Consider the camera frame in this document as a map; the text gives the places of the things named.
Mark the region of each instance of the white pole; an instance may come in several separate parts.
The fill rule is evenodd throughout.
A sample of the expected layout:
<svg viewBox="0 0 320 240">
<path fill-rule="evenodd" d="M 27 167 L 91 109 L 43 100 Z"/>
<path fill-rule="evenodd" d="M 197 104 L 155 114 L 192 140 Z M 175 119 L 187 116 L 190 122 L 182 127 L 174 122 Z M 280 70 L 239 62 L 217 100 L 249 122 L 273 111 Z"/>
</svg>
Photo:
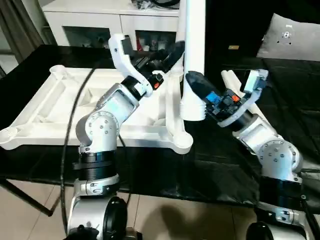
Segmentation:
<svg viewBox="0 0 320 240">
<path fill-rule="evenodd" d="M 186 1 L 187 0 L 180 0 L 179 5 L 179 23 L 178 23 L 178 29 L 176 31 L 175 35 L 175 41 L 184 41 L 186 39 Z M 183 79 L 184 75 L 184 56 L 179 59 L 175 63 L 175 65 L 171 69 L 171 73 L 177 76 L 181 76 L 181 79 Z"/>
<path fill-rule="evenodd" d="M 180 102 L 180 115 L 186 121 L 201 121 L 206 117 L 206 104 L 194 94 L 186 80 L 189 71 L 205 72 L 205 37 L 206 0 L 186 0 L 183 97 Z"/>
</svg>

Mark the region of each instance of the white robotic arm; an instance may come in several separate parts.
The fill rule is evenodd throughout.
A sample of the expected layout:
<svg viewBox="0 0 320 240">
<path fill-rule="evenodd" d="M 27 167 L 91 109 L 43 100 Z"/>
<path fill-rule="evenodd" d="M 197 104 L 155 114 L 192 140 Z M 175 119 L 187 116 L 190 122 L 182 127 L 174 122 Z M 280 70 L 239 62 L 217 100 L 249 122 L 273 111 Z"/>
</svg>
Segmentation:
<svg viewBox="0 0 320 240">
<path fill-rule="evenodd" d="M 139 107 L 139 100 L 151 96 L 164 81 L 161 74 L 153 71 L 168 72 L 181 58 L 185 44 L 177 42 L 167 50 L 142 57 L 135 66 L 130 60 L 133 50 L 129 38 L 115 34 L 109 47 L 124 80 L 113 85 L 76 125 L 80 146 L 74 169 L 79 177 L 74 183 L 68 218 L 69 239 L 88 235 L 88 239 L 121 240 L 125 236 L 127 205 L 116 196 L 117 137 L 123 122 Z"/>
<path fill-rule="evenodd" d="M 247 231 L 247 240 L 306 240 L 305 199 L 299 172 L 303 157 L 299 150 L 248 108 L 260 97 L 268 72 L 252 70 L 243 98 L 232 90 L 221 94 L 199 72 L 186 75 L 193 92 L 206 103 L 207 115 L 220 127 L 227 127 L 261 163 L 260 198 L 256 206 L 257 223 Z"/>
</svg>

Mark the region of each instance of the black tablecloth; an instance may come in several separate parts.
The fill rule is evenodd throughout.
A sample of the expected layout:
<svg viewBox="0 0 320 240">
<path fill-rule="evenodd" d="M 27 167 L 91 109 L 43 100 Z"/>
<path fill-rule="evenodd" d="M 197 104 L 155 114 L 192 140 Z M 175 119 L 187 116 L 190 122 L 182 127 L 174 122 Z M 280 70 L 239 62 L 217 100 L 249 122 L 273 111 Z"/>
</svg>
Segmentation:
<svg viewBox="0 0 320 240">
<path fill-rule="evenodd" d="M 8 127 L 49 76 L 49 68 L 62 64 L 69 68 L 114 68 L 110 52 L 104 49 L 40 46 L 8 76 L 0 80 L 2 114 L 0 129 Z M 206 76 L 220 90 L 221 70 L 233 69 L 240 80 L 246 70 L 263 68 L 270 72 L 258 106 L 275 129 L 295 144 L 306 158 L 303 185 L 308 203 L 320 213 L 319 156 L 311 141 L 320 145 L 320 63 L 297 60 L 246 58 L 212 60 Z M 301 127 L 301 119 L 307 131 Z M 259 199 L 261 166 L 231 135 L 211 120 L 185 122 L 193 136 L 190 153 L 178 155 L 171 149 L 119 147 L 117 170 L 120 190 L 201 202 L 221 202 L 252 207 Z M 13 150 L 0 148 L 0 177 L 58 184 L 61 146 L 23 145 Z M 66 153 L 65 180 L 72 185 L 77 177 L 72 162 L 78 148 Z"/>
</svg>

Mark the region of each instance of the cabinet door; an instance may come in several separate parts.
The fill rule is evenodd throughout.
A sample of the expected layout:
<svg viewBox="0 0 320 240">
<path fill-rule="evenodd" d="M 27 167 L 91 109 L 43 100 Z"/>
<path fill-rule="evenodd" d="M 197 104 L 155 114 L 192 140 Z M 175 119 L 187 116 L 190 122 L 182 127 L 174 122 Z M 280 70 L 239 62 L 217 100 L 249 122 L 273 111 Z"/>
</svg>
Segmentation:
<svg viewBox="0 0 320 240">
<path fill-rule="evenodd" d="M 60 46 L 108 48 L 110 35 L 122 33 L 120 15 L 44 12 Z"/>
<path fill-rule="evenodd" d="M 178 17 L 138 15 L 120 17 L 123 34 L 130 36 L 134 50 L 142 48 L 145 51 L 156 51 L 176 41 Z"/>
</svg>

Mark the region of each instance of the tiled floor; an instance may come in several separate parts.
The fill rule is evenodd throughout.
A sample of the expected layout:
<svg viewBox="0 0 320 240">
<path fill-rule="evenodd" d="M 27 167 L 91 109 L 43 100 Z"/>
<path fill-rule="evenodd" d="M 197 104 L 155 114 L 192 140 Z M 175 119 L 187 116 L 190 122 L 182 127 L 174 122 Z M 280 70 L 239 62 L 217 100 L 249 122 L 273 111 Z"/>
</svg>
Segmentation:
<svg viewBox="0 0 320 240">
<path fill-rule="evenodd" d="M 47 208 L 60 194 L 59 186 L 11 182 Z M 72 195 L 73 189 L 67 188 L 67 207 Z M 118 195 L 128 200 L 128 194 Z M 255 219 L 253 210 L 244 207 L 133 194 L 127 226 L 142 232 L 144 240 L 245 240 L 246 229 Z M 0 187 L 0 233 L 6 240 L 62 240 L 60 204 L 47 217 Z"/>
</svg>

